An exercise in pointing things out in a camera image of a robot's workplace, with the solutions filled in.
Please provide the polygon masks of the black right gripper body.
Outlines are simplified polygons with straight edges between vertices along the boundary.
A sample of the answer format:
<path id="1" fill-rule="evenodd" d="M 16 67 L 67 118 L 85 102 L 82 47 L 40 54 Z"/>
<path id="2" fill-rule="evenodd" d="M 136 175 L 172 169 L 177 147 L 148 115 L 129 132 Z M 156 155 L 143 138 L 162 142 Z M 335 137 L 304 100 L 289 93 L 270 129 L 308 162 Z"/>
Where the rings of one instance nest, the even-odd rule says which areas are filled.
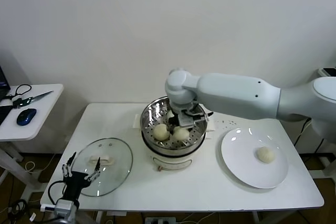
<path id="1" fill-rule="evenodd" d="M 176 127 L 180 127 L 179 119 L 177 115 L 168 118 L 167 130 L 172 133 Z"/>

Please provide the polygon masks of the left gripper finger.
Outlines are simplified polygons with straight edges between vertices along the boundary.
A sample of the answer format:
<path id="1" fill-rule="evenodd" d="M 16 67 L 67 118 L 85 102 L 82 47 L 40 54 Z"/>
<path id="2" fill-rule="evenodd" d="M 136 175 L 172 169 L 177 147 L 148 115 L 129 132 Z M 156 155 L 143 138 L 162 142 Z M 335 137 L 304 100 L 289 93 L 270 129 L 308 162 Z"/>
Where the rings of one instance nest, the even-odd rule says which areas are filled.
<path id="1" fill-rule="evenodd" d="M 71 177 L 71 165 L 76 157 L 76 152 L 73 153 L 73 155 L 67 160 L 65 164 L 62 165 L 62 174 L 63 177 Z"/>
<path id="2" fill-rule="evenodd" d="M 100 176 L 100 165 L 100 157 L 98 157 L 93 173 L 85 176 L 85 180 L 87 180 L 88 182 L 93 182 L 94 180 L 96 180 Z"/>

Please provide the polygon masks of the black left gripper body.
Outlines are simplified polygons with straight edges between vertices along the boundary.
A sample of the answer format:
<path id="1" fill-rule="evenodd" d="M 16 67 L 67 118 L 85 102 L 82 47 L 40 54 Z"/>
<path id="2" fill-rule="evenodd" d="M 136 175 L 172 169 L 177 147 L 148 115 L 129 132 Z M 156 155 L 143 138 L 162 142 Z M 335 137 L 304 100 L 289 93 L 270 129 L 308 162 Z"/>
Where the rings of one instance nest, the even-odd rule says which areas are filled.
<path id="1" fill-rule="evenodd" d="M 75 201 L 79 199 L 81 191 L 89 187 L 88 174 L 82 172 L 72 172 L 71 174 L 72 176 L 63 179 L 66 189 L 62 199 Z"/>

